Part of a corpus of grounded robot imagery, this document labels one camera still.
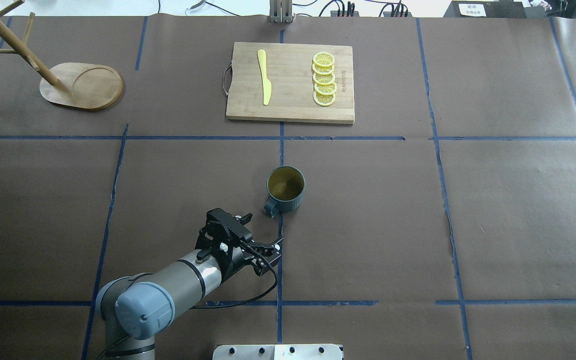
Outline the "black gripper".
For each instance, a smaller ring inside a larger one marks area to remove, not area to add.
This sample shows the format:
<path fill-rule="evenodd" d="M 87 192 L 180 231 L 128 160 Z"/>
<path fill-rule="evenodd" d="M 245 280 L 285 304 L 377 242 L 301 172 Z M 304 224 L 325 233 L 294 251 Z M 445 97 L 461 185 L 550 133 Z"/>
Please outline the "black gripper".
<path fill-rule="evenodd" d="M 238 216 L 222 208 L 209 210 L 196 240 L 195 264 L 215 260 L 222 277 L 232 277 L 246 266 L 253 267 L 259 277 L 274 270 L 282 257 L 284 238 L 254 244 L 253 234 L 246 227 L 252 217 L 252 213 Z"/>

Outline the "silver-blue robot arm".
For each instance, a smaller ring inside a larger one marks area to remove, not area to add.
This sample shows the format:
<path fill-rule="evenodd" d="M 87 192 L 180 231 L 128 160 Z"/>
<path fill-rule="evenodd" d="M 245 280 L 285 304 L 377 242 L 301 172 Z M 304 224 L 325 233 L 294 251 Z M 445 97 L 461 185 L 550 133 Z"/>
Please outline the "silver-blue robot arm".
<path fill-rule="evenodd" d="M 274 290 L 284 239 L 254 240 L 246 226 L 251 219 L 251 213 L 211 209 L 193 251 L 155 273 L 122 276 L 104 285 L 94 301 L 105 328 L 98 359 L 153 360 L 156 335 L 188 310 L 206 309 L 200 301 L 247 266 L 259 277 L 271 272 Z"/>

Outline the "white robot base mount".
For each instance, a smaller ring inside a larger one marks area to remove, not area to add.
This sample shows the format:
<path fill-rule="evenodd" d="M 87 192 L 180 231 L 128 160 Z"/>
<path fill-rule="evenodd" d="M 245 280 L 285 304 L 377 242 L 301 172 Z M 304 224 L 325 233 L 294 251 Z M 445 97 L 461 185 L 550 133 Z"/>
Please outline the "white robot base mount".
<path fill-rule="evenodd" d="M 215 348 L 213 360 L 343 360 L 342 345 L 333 343 L 224 344 Z"/>

